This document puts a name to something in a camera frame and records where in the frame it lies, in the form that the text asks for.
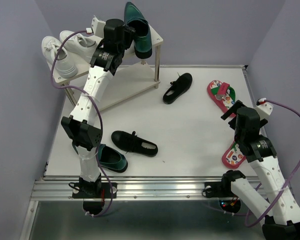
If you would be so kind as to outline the green loafer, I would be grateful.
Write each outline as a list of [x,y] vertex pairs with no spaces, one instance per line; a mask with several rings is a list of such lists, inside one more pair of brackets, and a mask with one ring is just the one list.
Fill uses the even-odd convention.
[[148,21],[141,11],[130,1],[124,8],[124,23],[134,28],[134,52],[139,59],[148,59],[152,56],[152,36]]
[[116,173],[123,173],[128,168],[128,161],[123,154],[115,149],[100,144],[91,151],[72,143],[72,147],[79,156],[81,175],[99,173],[99,165],[102,169],[108,169]]

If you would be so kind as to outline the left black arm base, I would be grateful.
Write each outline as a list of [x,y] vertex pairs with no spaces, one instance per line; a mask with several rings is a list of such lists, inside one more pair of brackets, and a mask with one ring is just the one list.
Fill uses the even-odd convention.
[[104,215],[117,197],[118,184],[113,182],[70,182],[68,186],[72,190],[71,197],[83,200],[82,208],[86,215],[99,217]]

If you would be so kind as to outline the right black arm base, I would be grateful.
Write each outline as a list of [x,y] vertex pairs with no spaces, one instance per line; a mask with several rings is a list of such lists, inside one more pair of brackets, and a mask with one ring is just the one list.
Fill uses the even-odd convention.
[[201,194],[206,198],[218,198],[221,210],[226,214],[241,216],[241,200],[232,192],[231,183],[246,176],[239,170],[228,170],[220,181],[207,181]]

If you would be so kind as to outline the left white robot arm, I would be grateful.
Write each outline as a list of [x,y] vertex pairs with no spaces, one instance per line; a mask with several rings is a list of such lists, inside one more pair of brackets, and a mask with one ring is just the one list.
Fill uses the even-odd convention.
[[80,162],[80,177],[76,191],[90,197],[102,193],[101,173],[96,160],[103,128],[95,127],[100,111],[97,103],[122,64],[125,51],[131,46],[135,30],[121,19],[109,19],[103,28],[103,39],[93,53],[88,76],[76,106],[61,125],[72,140]]

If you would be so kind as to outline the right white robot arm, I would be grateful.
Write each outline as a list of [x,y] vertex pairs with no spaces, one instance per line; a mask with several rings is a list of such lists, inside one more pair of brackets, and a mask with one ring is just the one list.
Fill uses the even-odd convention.
[[260,224],[265,239],[300,240],[300,207],[289,188],[290,180],[283,177],[274,145],[260,134],[274,104],[275,102],[262,98],[256,107],[251,108],[237,100],[221,117],[226,120],[235,114],[228,123],[234,130],[234,141],[257,174],[266,198],[251,186],[239,170],[225,173],[220,189],[223,194],[234,194],[243,201],[257,218],[247,227]]

